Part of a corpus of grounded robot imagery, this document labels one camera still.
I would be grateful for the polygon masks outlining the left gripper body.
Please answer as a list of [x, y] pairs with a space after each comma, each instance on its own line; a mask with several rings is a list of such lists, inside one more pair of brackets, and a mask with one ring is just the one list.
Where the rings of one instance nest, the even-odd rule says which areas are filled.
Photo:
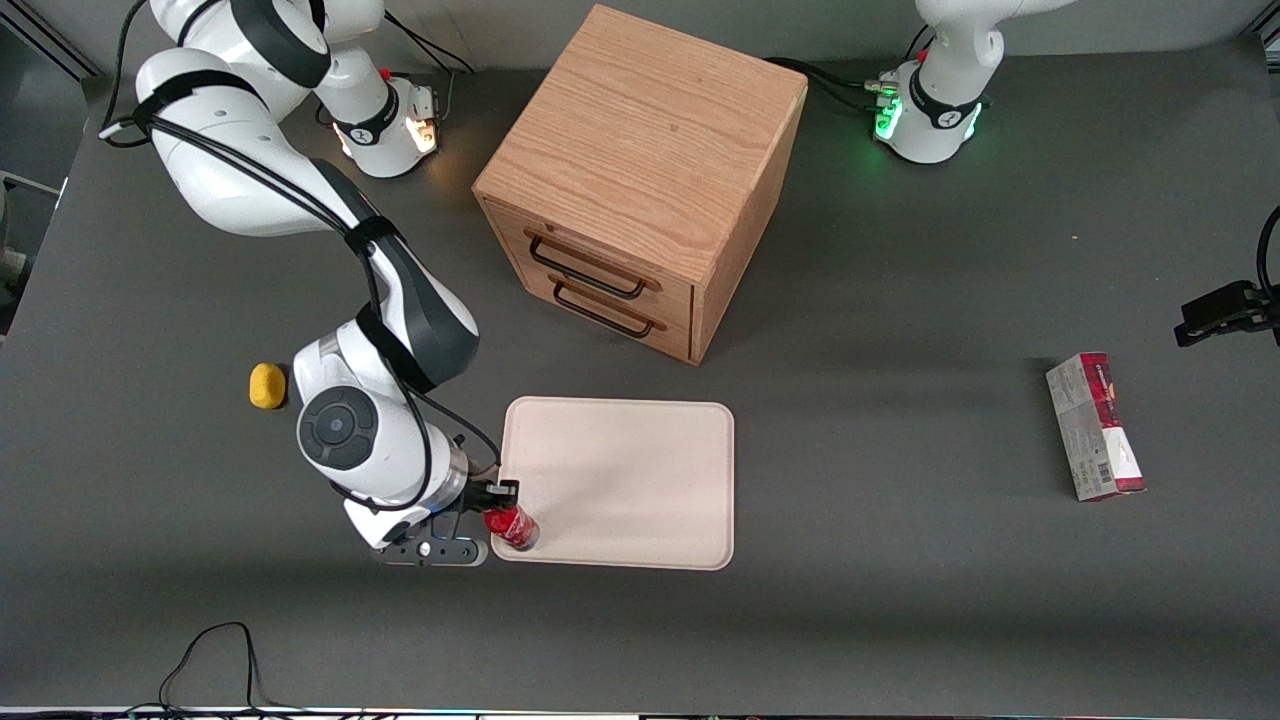
[[1268, 332], [1279, 346], [1279, 304], [1274, 286], [1249, 283], [1247, 291], [1249, 310], [1247, 313], [1247, 333]]

